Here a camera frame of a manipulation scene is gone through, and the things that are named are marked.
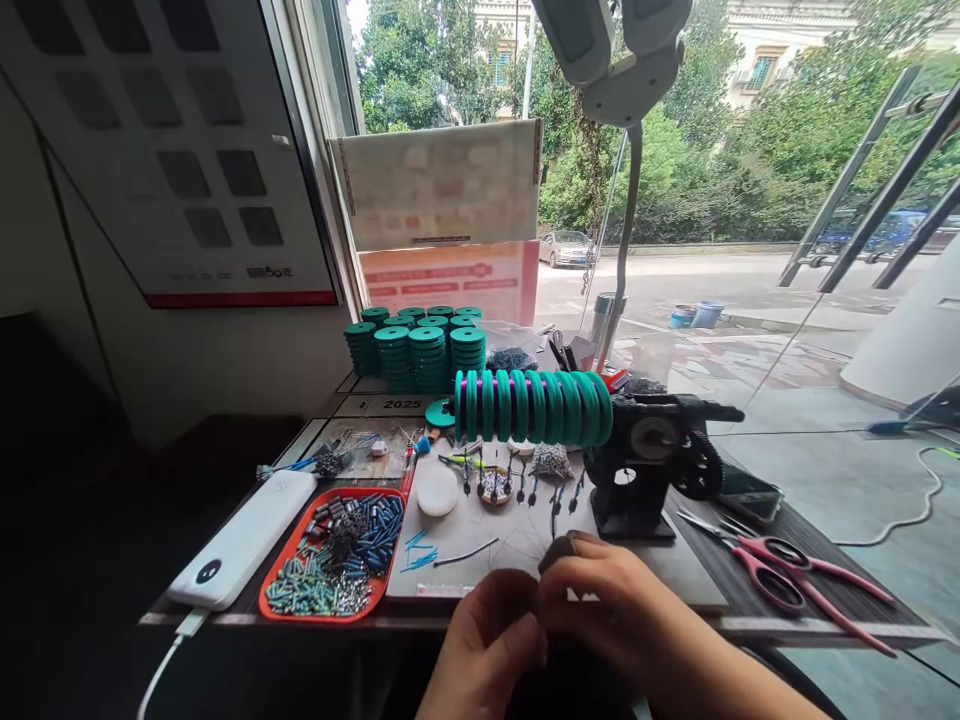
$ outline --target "charging cable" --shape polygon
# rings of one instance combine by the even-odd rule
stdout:
[[[924,461],[924,453],[929,452],[930,450],[940,450],[937,447],[926,447],[920,450],[917,450],[917,461],[923,466],[923,469],[930,474],[930,477],[933,478],[936,483],[930,490],[926,492],[923,496],[923,512],[917,515],[915,518],[909,518],[907,520],[894,520],[892,523],[887,523],[883,530],[880,531],[880,534],[870,540],[839,540],[834,541],[834,545],[841,545],[843,547],[875,547],[882,542],[885,542],[890,533],[896,530],[899,527],[907,527],[909,525],[921,525],[929,520],[933,516],[933,496],[938,492],[943,490],[943,478],[927,463]]]
[[[143,720],[144,717],[146,717],[150,697],[157,688],[157,683],[160,682],[160,676],[163,675],[163,671],[167,669],[170,658],[173,657],[177,648],[183,644],[184,638],[191,638],[197,634],[197,630],[200,629],[200,626],[203,625],[203,621],[207,619],[207,615],[209,614],[210,611],[206,608],[194,608],[190,611],[190,614],[184,618],[183,622],[180,623],[180,627],[177,628],[177,636],[173,639],[173,644],[170,646],[170,649],[167,650],[167,654],[164,655],[163,660],[160,661],[160,665],[157,666],[157,671],[153,674],[150,684],[147,685],[147,691],[143,694],[143,700],[140,701],[140,707],[137,709],[137,720]]]

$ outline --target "ruler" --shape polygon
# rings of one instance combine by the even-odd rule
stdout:
[[[446,598],[450,600],[459,600],[467,593],[473,590],[473,586],[467,585],[417,585],[417,597]]]

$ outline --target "hand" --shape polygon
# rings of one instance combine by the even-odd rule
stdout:
[[[536,601],[537,581],[521,570],[494,570],[461,600],[417,719],[503,717],[520,676],[546,664]]]
[[[568,536],[577,556],[560,558],[541,578],[540,622],[580,640],[618,670],[635,694],[642,693],[649,664],[656,662],[651,609],[686,606],[630,550],[587,533]],[[568,601],[568,588],[581,600],[595,595],[600,602]]]

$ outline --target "pink scissors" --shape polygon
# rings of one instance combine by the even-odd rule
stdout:
[[[859,575],[850,572],[839,565],[828,563],[825,560],[808,557],[796,545],[777,537],[761,537],[749,528],[736,523],[723,523],[723,526],[733,532],[722,530],[711,525],[706,520],[694,515],[689,510],[681,508],[677,515],[691,525],[713,535],[724,545],[730,548],[733,555],[742,562],[750,574],[750,581],[771,604],[792,615],[799,615],[806,606],[801,590],[826,613],[833,622],[842,628],[848,635],[857,637],[870,647],[889,657],[897,654],[889,645],[878,640],[861,628],[846,615],[841,613],[817,588],[810,582],[808,574],[820,570],[843,578],[857,587],[884,602],[893,604],[894,598],[890,593],[873,583],[864,580]]]

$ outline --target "plastic bag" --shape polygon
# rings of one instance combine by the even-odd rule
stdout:
[[[493,370],[536,370],[536,352],[540,338],[533,328],[505,320],[475,318],[474,323],[487,333],[487,362]]]

